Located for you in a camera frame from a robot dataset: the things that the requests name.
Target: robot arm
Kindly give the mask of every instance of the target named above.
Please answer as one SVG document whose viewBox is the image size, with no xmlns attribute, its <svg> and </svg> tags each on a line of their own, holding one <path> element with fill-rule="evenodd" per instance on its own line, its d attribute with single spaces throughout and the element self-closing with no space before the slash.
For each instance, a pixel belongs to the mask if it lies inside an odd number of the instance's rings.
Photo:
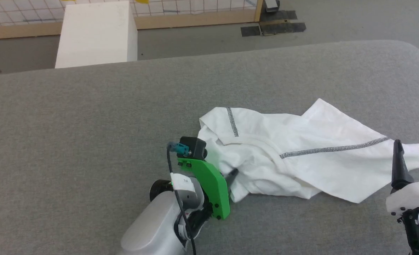
<svg viewBox="0 0 419 255">
<path fill-rule="evenodd" d="M 196 137 L 169 143 L 167 159 L 173 182 L 157 180 L 151 186 L 151 203 L 125 232 L 118 255 L 182 255 L 208 219 L 227 218 L 229 187 L 238 171 L 222 176 L 205 161 L 205 146 Z M 178 165 L 195 177 L 173 173 L 169 152 L 176 152 Z"/>
<path fill-rule="evenodd" d="M 409 175 L 403 158 L 400 140 L 394 142 L 392 163 L 392 191 L 386 199 L 386 208 L 393 216 L 399 215 L 403 223 L 412 255 L 419 255 L 419 182 Z"/>
</svg>

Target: gray stitching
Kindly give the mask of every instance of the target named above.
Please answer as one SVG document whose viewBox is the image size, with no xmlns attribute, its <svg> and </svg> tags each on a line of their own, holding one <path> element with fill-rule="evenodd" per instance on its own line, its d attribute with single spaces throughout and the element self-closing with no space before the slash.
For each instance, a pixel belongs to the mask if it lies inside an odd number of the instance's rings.
<svg viewBox="0 0 419 255">
<path fill-rule="evenodd" d="M 232 113 L 232 109 L 230 107 L 226 107 L 227 108 L 227 113 L 229 114 L 229 119 L 230 119 L 230 124 L 232 125 L 232 130 L 233 130 L 233 134 L 238 137 L 238 133 L 237 133 L 237 128 L 236 128 L 236 124 L 235 124 L 235 119 L 233 118 L 233 113 Z"/>
<path fill-rule="evenodd" d="M 310 150 L 303 150 L 297 152 L 286 152 L 280 155 L 281 158 L 288 158 L 288 157 L 295 157 L 297 155 L 307 155 L 307 154 L 314 154 L 320 152 L 341 152 L 341 151 L 348 151 L 348 150 L 355 150 L 355 149 L 362 149 L 365 147 L 369 147 L 380 142 L 384 142 L 389 140 L 389 137 L 382 137 L 370 142 L 362 143 L 362 144 L 355 144 L 355 145 L 348 145 L 348 146 L 339 146 L 339 147 L 327 147 L 327 148 L 318 148 L 318 149 L 310 149 Z"/>
</svg>

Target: gray cover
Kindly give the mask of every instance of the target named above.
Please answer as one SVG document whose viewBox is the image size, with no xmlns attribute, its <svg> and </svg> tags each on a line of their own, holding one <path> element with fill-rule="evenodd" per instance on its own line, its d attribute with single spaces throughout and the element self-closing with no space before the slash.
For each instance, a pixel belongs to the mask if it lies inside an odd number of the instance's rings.
<svg viewBox="0 0 419 255">
<path fill-rule="evenodd" d="M 196 135 L 200 116 L 302 114 L 318 97 L 418 143 L 419 50 L 338 42 L 1 75 L 0 255 L 113 254 L 169 178 L 166 144 Z M 197 253 L 405 255 L 389 192 L 361 204 L 249 195 L 205 225 Z"/>
</svg>

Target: white box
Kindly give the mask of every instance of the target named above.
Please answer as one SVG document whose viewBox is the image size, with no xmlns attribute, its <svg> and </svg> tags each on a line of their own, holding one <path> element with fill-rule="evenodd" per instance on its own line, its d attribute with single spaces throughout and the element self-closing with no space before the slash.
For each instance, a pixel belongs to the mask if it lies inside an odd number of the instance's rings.
<svg viewBox="0 0 419 255">
<path fill-rule="evenodd" d="M 67 5 L 56 68 L 137 60 L 129 1 Z"/>
</svg>

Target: wooden beam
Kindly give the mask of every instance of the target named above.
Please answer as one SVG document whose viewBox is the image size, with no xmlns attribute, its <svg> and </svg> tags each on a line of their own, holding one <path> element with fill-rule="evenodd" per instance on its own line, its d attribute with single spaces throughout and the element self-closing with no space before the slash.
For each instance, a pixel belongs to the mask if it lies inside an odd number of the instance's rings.
<svg viewBox="0 0 419 255">
<path fill-rule="evenodd" d="M 257 11 L 258 6 L 256 10 L 205 12 L 201 14 L 185 14 L 171 16 L 148 16 L 136 17 L 134 19 L 136 22 L 137 29 L 209 26 L 254 22 L 255 17 L 257 15 Z M 61 28 L 61 22 L 0 26 L 0 39 L 43 35 L 58 35 L 61 32 Z"/>
<path fill-rule="evenodd" d="M 0 39 L 60 34 L 62 23 L 42 23 L 0 27 Z"/>
<path fill-rule="evenodd" d="M 262 14 L 263 10 L 263 0 L 257 1 L 257 9 L 255 10 L 255 18 L 253 19 L 254 22 L 260 21 L 260 15 Z"/>
</svg>

